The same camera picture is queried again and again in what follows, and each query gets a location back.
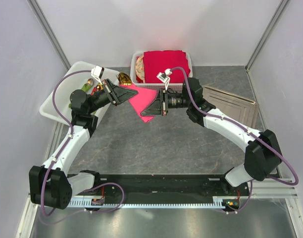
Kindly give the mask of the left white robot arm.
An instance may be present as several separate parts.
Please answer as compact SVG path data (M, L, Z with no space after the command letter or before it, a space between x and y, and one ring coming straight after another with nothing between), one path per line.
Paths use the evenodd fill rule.
M65 209L71 198L81 192L100 193L102 183L98 172L84 170L69 177L69 168L97 129L99 118L93 112L108 104L118 106L137 94L138 91L115 85L109 79L104 80L103 89L93 95L81 89L70 94L72 120L69 133L41 166L33 166L29 171L32 203Z

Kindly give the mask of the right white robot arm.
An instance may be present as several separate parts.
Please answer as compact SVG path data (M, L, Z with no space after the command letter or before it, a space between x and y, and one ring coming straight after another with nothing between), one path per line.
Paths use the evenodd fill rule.
M141 116L165 116L170 109L178 108L186 108L192 122L221 134L244 151L244 163L227 171L220 182L223 194L233 194L239 185L252 179L265 180L281 164L281 159L268 149L270 146L280 152L274 132L261 132L233 121L204 99L203 87L196 78L188 78L183 83L182 92L159 89L156 98L143 109Z

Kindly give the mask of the pink paper napkin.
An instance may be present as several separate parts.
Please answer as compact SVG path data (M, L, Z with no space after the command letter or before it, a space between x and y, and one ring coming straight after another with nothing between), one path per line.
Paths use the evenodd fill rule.
M154 99L157 97L157 91L152 89L137 87L134 83L130 86L121 85L121 84L119 86L127 89L136 90L138 92L136 96L129 99L129 103L131 104L137 115L144 123L150 122L154 118L154 116L141 116L141 112L143 112L145 108L154 101Z

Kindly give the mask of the gold spoon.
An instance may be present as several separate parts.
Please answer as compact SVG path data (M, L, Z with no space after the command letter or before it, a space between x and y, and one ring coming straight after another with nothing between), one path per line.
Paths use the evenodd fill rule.
M123 85L123 86L131 86L132 85L132 80L131 80L130 76L127 75L124 72L120 72L117 75L117 79L118 79L118 82L119 82L120 85Z

